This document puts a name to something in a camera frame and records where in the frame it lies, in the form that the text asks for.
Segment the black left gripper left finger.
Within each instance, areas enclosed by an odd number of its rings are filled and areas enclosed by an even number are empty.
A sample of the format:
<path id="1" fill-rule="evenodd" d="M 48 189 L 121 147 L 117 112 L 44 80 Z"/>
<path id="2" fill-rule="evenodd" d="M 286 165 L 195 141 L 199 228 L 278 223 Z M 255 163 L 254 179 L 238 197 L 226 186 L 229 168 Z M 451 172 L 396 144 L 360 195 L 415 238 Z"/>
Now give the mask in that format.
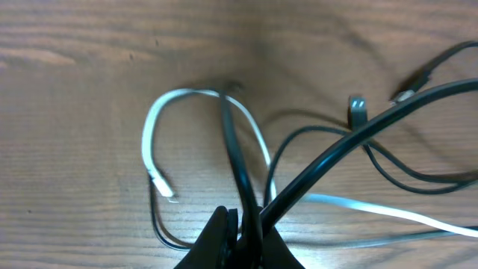
<path id="1" fill-rule="evenodd" d="M 175 269 L 224 268 L 238 235 L 238 210 L 218 206 Z"/>

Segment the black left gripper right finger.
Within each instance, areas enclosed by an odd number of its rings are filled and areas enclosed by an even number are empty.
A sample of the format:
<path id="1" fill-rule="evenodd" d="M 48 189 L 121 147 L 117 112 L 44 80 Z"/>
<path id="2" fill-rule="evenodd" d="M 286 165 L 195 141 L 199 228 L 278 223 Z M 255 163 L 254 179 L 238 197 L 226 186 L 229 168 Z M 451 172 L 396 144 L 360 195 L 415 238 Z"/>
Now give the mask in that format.
<path id="1" fill-rule="evenodd" d="M 275 228 L 267 234 L 260 229 L 260 261 L 261 269 L 304 269 L 302 264 L 294 257 L 282 237 Z"/>

